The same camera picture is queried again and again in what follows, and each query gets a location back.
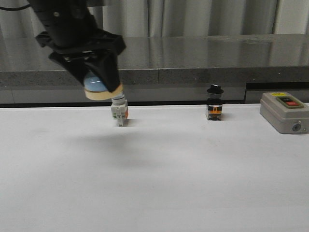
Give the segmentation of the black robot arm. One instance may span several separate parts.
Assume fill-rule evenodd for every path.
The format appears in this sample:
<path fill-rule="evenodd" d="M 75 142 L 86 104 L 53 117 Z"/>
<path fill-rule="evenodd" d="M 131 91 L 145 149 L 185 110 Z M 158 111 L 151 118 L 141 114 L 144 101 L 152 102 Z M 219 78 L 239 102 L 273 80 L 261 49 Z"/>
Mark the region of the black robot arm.
<path fill-rule="evenodd" d="M 121 35 L 97 26 L 85 0 L 31 0 L 44 27 L 36 36 L 41 47 L 52 49 L 50 60 L 81 84 L 88 72 L 97 76 L 110 93 L 121 89 L 117 57 L 126 48 Z"/>

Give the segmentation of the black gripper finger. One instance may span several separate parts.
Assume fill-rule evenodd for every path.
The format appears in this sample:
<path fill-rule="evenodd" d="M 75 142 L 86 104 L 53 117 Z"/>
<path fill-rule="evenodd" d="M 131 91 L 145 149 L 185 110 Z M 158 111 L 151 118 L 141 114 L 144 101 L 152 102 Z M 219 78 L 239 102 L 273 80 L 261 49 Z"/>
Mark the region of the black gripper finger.
<path fill-rule="evenodd" d="M 96 75 L 106 86 L 109 92 L 120 86 L 120 77 L 116 55 L 108 50 L 92 53 L 83 60 L 89 72 Z"/>
<path fill-rule="evenodd" d="M 49 59 L 68 71 L 81 85 L 84 85 L 84 78 L 89 73 L 89 69 L 82 61 L 67 61 L 63 55 L 56 52 L 52 52 Z"/>

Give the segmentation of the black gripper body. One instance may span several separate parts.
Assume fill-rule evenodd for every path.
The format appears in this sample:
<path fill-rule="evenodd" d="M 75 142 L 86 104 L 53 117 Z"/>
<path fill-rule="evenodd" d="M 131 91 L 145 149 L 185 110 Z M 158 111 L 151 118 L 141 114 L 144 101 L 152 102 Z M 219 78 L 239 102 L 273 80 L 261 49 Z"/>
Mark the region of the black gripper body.
<path fill-rule="evenodd" d="M 52 49 L 50 59 L 99 59 L 116 57 L 125 49 L 121 35 L 99 29 L 89 11 L 75 18 L 67 9 L 35 11 L 45 31 L 36 40 L 40 46 Z"/>

